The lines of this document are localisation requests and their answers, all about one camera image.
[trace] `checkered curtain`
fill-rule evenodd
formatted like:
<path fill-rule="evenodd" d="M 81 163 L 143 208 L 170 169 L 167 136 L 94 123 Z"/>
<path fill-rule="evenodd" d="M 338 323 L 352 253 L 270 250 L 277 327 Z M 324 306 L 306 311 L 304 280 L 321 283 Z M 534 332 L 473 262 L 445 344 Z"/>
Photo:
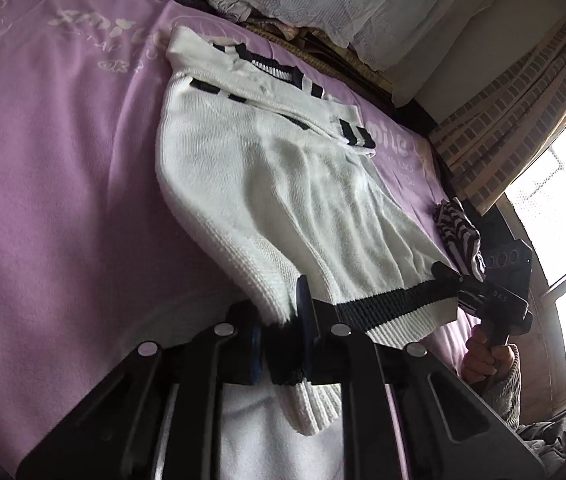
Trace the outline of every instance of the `checkered curtain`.
<path fill-rule="evenodd" d="M 459 198 L 484 214 L 566 125 L 566 19 L 473 99 L 430 140 Z"/>

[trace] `pink blanket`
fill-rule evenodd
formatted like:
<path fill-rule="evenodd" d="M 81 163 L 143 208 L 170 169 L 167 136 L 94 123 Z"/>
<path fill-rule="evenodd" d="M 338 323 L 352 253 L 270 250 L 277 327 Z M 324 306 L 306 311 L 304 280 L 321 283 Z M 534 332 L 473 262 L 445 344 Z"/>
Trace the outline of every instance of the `pink blanket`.
<path fill-rule="evenodd" d="M 428 144 L 284 49 L 173 2 L 0 0 L 0 463 L 11 473 L 139 326 L 178 316 L 192 288 L 227 285 L 154 175 L 175 25 L 244 42 L 358 105 L 390 195 L 438 242 L 444 193 Z M 201 305 L 190 327 L 215 321 Z M 426 343 L 458 369 L 470 325 L 461 314 Z"/>

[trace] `gray knit sleeve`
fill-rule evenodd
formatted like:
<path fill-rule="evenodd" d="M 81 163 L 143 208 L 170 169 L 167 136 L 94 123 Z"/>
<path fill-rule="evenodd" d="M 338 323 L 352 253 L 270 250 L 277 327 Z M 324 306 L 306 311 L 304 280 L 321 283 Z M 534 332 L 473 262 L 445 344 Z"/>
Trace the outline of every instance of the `gray knit sleeve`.
<path fill-rule="evenodd" d="M 514 364 L 506 378 L 494 383 L 484 394 L 483 400 L 499 415 L 512 431 L 519 426 L 521 412 L 521 365 L 519 349 L 509 344 L 514 352 Z"/>

